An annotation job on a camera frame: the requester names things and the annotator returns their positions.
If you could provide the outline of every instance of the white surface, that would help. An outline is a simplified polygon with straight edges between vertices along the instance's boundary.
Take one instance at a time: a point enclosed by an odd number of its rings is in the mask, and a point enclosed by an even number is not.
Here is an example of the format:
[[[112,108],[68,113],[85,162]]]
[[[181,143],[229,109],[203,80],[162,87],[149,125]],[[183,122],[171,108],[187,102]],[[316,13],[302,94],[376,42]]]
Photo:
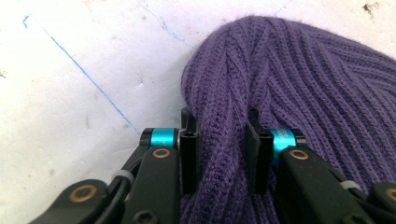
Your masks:
[[[81,179],[108,183],[145,128],[178,127],[182,69],[222,24],[277,16],[396,58],[395,12],[393,0],[2,0],[0,223],[29,222]]]

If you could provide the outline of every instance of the purple knit beanie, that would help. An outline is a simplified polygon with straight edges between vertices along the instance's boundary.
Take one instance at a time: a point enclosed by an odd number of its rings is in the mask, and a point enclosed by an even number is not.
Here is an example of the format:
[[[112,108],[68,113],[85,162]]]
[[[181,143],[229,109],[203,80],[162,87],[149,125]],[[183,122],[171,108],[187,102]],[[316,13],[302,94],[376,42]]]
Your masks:
[[[248,108],[264,128],[298,128],[308,145],[367,193],[396,182],[396,62],[362,44],[275,18],[246,17],[213,33],[187,64],[183,96],[202,131],[203,178],[181,223],[277,223],[276,169],[248,194]]]

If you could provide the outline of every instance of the ribbed knit fabric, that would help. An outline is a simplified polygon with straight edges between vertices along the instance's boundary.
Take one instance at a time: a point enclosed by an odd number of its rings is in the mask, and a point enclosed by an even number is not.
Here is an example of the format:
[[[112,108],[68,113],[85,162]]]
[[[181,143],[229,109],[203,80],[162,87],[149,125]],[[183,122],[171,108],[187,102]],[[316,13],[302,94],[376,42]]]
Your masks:
[[[213,33],[181,89],[202,130],[203,178],[181,223],[277,223],[276,170],[248,194],[248,107],[264,128],[298,128],[309,146],[367,193],[396,182],[396,62],[357,42],[275,18],[246,17]]]

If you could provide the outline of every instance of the brass screw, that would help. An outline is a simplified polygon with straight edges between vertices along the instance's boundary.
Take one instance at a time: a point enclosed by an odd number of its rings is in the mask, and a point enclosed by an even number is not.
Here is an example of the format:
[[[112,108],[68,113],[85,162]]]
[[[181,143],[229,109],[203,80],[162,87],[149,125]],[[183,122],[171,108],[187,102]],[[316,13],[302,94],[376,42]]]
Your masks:
[[[97,191],[94,185],[83,185],[73,190],[69,199],[73,203],[82,203],[89,200]]]
[[[388,188],[385,190],[385,193],[396,202],[396,189]]]
[[[171,151],[169,151],[169,149],[166,149],[166,148],[158,148],[152,152],[152,156],[154,156],[155,158],[158,158],[158,159],[168,157],[170,154],[171,154]]]
[[[294,149],[294,150],[290,151],[289,154],[292,157],[294,157],[295,159],[301,160],[301,161],[304,161],[309,158],[309,156],[308,156],[308,154],[306,154],[306,152],[298,150],[298,149]]]

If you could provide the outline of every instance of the blue line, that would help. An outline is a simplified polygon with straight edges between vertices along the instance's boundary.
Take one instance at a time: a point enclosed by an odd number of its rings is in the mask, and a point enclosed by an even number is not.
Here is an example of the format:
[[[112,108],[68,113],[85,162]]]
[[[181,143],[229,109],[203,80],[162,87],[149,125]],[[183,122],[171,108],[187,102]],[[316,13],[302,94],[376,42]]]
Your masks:
[[[292,2],[293,0],[289,0],[289,2],[287,2],[285,5],[283,5],[283,7],[281,7],[280,9],[278,9],[275,13],[274,13],[274,16],[276,16],[277,17],[277,14],[281,11],[281,10],[283,10],[290,2]]]
[[[119,114],[134,128],[134,130],[140,134],[140,132],[136,129],[136,127],[132,124],[132,122],[130,120],[128,120],[128,118],[126,118],[126,116],[122,113],[122,111],[116,106],[116,104],[114,104],[114,102],[110,99],[110,97],[108,97],[108,95],[102,90],[102,88],[99,87],[99,85],[91,78],[90,75],[88,75],[88,73],[81,67],[81,65],[79,65],[78,62],[76,62],[76,60],[64,49],[64,47],[62,47],[58,41],[55,40],[54,37],[52,37],[46,29],[44,29],[44,32],[46,32],[46,34],[53,40],[53,42],[67,55],[67,57],[69,57],[69,59],[71,59],[73,61],[73,63],[79,68],[79,70],[81,70],[81,72],[91,81],[91,83],[107,98],[107,100],[113,105],[113,107],[119,112]]]
[[[146,1],[143,1],[143,4],[140,4],[140,6],[145,9],[149,14],[151,14],[151,16],[153,16],[161,25],[161,28],[163,28],[163,30],[165,30],[166,33],[168,33],[170,36],[172,36],[174,39],[182,42],[183,44],[185,44],[187,47],[190,47],[193,49],[193,46],[188,44],[186,42],[186,39],[178,36],[175,32],[172,32],[168,29],[165,21],[163,20],[162,17],[158,17],[157,15],[155,15],[152,11],[149,10],[149,5],[146,3]]]
[[[26,20],[29,18],[30,15],[25,16],[25,18],[23,19],[22,23],[25,26],[25,28],[27,29],[27,24],[26,24]]]

